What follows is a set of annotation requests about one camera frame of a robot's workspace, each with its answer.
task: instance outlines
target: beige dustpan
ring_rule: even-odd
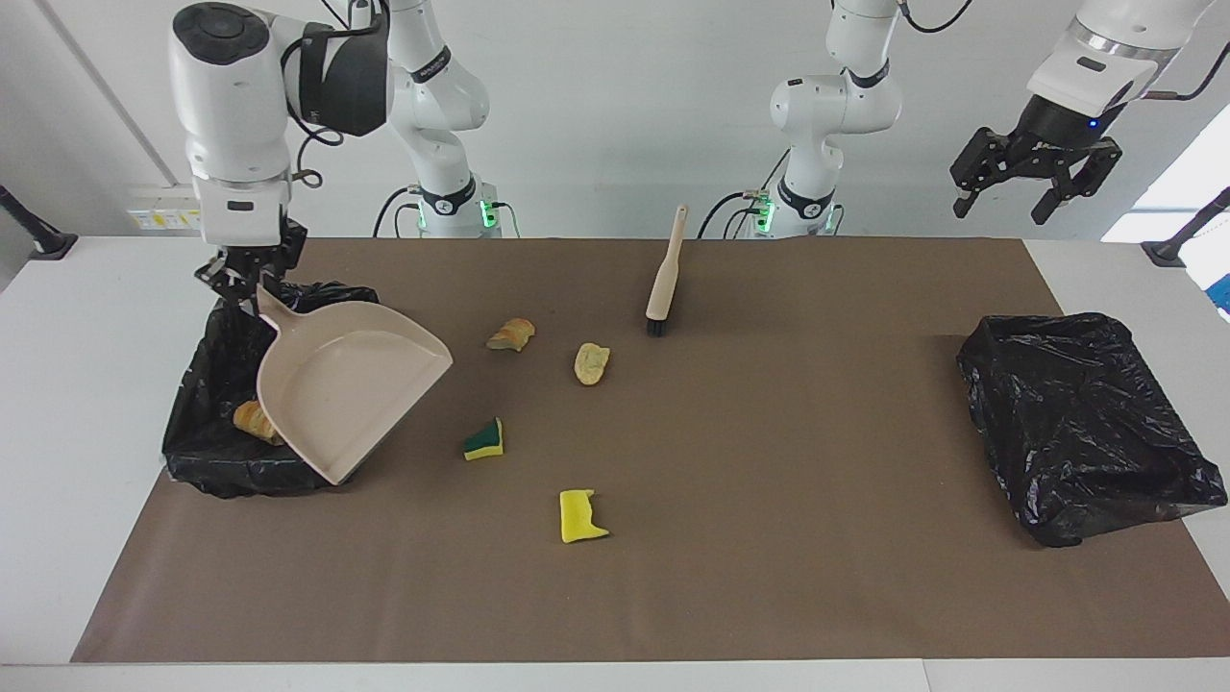
[[[439,338],[384,305],[348,301],[299,315],[264,288],[256,299],[278,331],[256,377],[261,408],[333,486],[453,365]]]

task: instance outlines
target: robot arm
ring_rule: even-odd
[[[483,184],[454,134],[487,120],[487,90],[444,43],[430,0],[390,5],[395,96],[389,122],[418,175],[423,229],[434,236],[487,235]]]
[[[1033,96],[1016,129],[980,128],[952,165],[957,216],[1014,177],[1050,179],[1032,214],[1039,225],[1070,199],[1092,197],[1123,155],[1103,134],[1161,76],[1213,1],[1086,0],[1030,79]]]
[[[363,135],[384,124],[392,85],[387,25],[335,31],[198,2],[171,26],[171,84],[187,130],[202,235],[219,246],[197,275],[255,310],[260,281],[293,268],[306,230],[290,220],[288,108],[305,123]]]
[[[902,112],[902,90],[889,74],[888,43],[897,0],[836,0],[829,54],[841,74],[791,79],[772,97],[774,123],[790,138],[790,163],[772,189],[769,221],[753,236],[812,235],[824,225],[844,162],[834,134],[888,129]]]

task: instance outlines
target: black trash bag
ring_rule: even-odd
[[[985,317],[957,364],[991,471],[1038,543],[1225,506],[1218,467],[1118,320]]]
[[[296,312],[332,302],[379,302],[371,288],[341,283],[283,283],[282,301]],[[256,399],[256,372],[274,331],[221,300],[183,374],[162,438],[167,473],[218,498],[300,495],[330,483],[288,446],[274,447],[235,429],[231,414]]]

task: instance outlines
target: sponge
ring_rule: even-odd
[[[560,538],[565,543],[610,536],[605,529],[594,526],[594,509],[589,505],[593,494],[593,490],[560,493]]]
[[[486,460],[487,457],[502,457],[504,455],[504,423],[498,418],[492,420],[487,428],[466,438],[465,461]]]

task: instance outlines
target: wall outlet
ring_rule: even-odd
[[[191,184],[176,184],[175,187],[155,187],[155,186],[143,186],[143,187],[130,187],[128,188],[128,195],[133,199],[176,199],[183,200],[188,199],[189,205],[197,204],[197,193],[193,192]]]
[[[137,227],[148,231],[200,230],[200,206],[196,198],[160,197],[137,199],[128,206]]]

